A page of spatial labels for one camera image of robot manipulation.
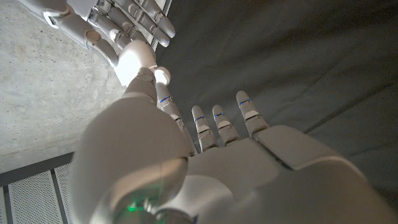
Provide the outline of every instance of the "concrete ceiling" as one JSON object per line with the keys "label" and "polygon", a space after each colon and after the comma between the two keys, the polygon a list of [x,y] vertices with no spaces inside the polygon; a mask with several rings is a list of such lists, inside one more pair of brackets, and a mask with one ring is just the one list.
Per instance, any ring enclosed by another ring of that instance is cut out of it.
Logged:
{"label": "concrete ceiling", "polygon": [[3,1],[0,15],[3,173],[74,151],[88,122],[125,88],[99,57],[17,1]]}

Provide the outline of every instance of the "gray fabric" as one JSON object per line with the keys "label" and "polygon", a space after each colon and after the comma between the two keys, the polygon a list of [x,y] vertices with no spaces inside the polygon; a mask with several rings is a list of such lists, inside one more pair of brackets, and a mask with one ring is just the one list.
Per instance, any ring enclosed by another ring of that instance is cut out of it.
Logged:
{"label": "gray fabric", "polygon": [[347,157],[398,211],[397,13],[396,1],[173,1],[177,35],[158,64],[193,139],[192,106],[215,132],[215,104],[247,137],[244,90],[271,126]]}

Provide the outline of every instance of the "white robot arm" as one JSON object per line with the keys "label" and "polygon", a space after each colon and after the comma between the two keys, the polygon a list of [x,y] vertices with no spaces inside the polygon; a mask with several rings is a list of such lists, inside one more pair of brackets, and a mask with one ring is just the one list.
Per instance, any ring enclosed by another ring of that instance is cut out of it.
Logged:
{"label": "white robot arm", "polygon": [[146,38],[136,21],[164,47],[174,37],[175,29],[155,0],[19,0],[22,6],[51,27],[62,30],[84,48],[104,58],[112,67],[118,56],[111,44],[92,26],[100,29],[123,49],[130,42]]}
{"label": "white robot arm", "polygon": [[88,125],[73,157],[74,223],[398,223],[350,161],[295,129],[269,127],[243,91],[236,100],[250,138],[216,105],[218,145],[194,106],[196,154],[167,89],[169,72],[129,19],[167,46],[175,31],[154,0],[20,2],[104,57],[128,85]]}

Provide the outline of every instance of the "blue light strip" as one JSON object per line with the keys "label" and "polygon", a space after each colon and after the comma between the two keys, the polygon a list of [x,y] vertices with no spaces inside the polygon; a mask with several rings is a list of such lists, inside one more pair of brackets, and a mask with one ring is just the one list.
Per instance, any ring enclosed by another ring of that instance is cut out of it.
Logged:
{"label": "blue light strip", "polygon": [[167,99],[169,99],[169,98],[170,98],[170,97],[168,96],[168,97],[164,98],[163,100],[160,100],[159,103],[163,103],[163,101],[165,101],[165,100],[167,100]]}
{"label": "blue light strip", "polygon": [[[201,116],[200,118],[205,118],[204,116]],[[195,119],[195,121],[199,120],[200,118]]]}
{"label": "blue light strip", "polygon": [[245,101],[243,101],[243,102],[240,102],[239,105],[242,105],[242,103],[244,103],[244,102],[246,102],[246,101],[250,101],[250,99],[247,99],[247,100],[245,100]]}
{"label": "blue light strip", "polygon": [[216,118],[216,117],[218,117],[218,116],[220,116],[220,115],[224,115],[224,112],[222,112],[222,113],[220,113],[220,114],[218,114],[218,115],[216,115],[216,116],[214,116],[214,117]]}

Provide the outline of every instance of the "perforated metal panel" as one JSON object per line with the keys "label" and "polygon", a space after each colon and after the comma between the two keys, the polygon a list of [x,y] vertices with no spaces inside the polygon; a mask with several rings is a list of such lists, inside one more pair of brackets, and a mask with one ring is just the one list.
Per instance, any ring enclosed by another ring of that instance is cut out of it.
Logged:
{"label": "perforated metal panel", "polygon": [[9,185],[14,224],[62,223],[50,171]]}
{"label": "perforated metal panel", "polygon": [[69,184],[70,184],[70,164],[55,168],[55,176],[57,177],[58,186],[60,188],[61,198],[67,220],[69,224],[73,224],[72,212],[70,208]]}
{"label": "perforated metal panel", "polygon": [[6,204],[4,203],[4,191],[0,187],[0,224],[7,224]]}

